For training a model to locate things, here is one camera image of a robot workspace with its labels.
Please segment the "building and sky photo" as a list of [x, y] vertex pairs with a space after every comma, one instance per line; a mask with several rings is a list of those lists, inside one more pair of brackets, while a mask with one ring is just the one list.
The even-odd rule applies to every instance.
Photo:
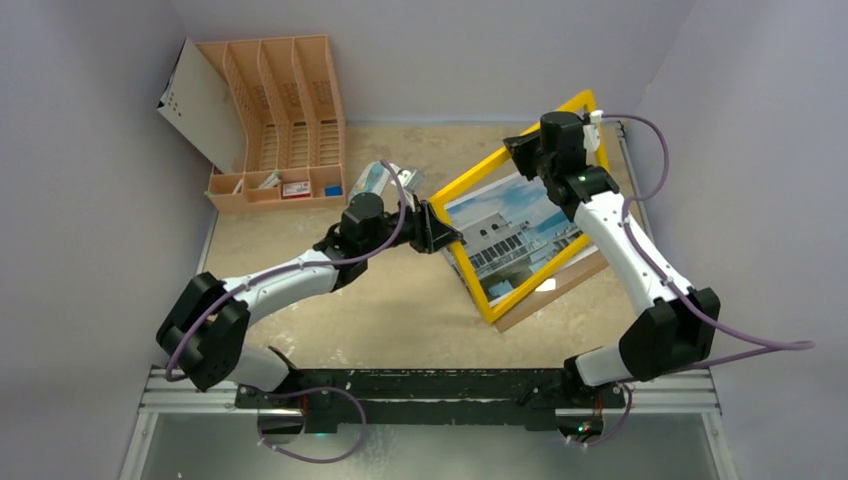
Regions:
[[581, 229], [553, 204], [540, 178], [513, 173], [446, 205], [490, 306], [574, 243]]

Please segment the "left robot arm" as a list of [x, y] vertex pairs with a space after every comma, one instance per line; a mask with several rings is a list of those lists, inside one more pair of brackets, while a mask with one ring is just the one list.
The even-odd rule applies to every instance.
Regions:
[[415, 195], [403, 194], [397, 211], [388, 213], [379, 195], [358, 194], [300, 256], [240, 277], [219, 279], [209, 272], [192, 277], [155, 336], [169, 357], [166, 378], [187, 379], [200, 391], [231, 381], [258, 389], [272, 408], [287, 408], [298, 395], [298, 382], [290, 376], [295, 368], [271, 348], [246, 347], [250, 326], [303, 299], [344, 288], [388, 248], [407, 244], [433, 254], [462, 238]]

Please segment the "brown frame backing board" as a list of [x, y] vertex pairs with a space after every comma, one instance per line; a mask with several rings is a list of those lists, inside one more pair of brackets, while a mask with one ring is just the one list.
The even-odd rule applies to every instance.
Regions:
[[527, 297], [500, 317], [494, 323], [494, 327], [501, 333], [507, 331], [599, 273], [607, 266], [608, 262], [599, 251], [587, 255], [579, 261], [570, 262], [566, 267], [560, 269], [545, 280], [545, 283], [553, 282], [551, 287], [546, 287], [545, 289], [542, 286], [537, 287]]

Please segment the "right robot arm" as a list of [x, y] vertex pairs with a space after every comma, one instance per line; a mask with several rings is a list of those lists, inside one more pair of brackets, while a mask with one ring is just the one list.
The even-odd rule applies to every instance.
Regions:
[[671, 267], [630, 212], [608, 170], [587, 160], [600, 150], [601, 114], [554, 111], [537, 130], [504, 139], [518, 172], [541, 180], [548, 199], [586, 234], [622, 282], [636, 319], [617, 343], [564, 362], [561, 392], [576, 407], [601, 386], [681, 371], [710, 353], [720, 301]]

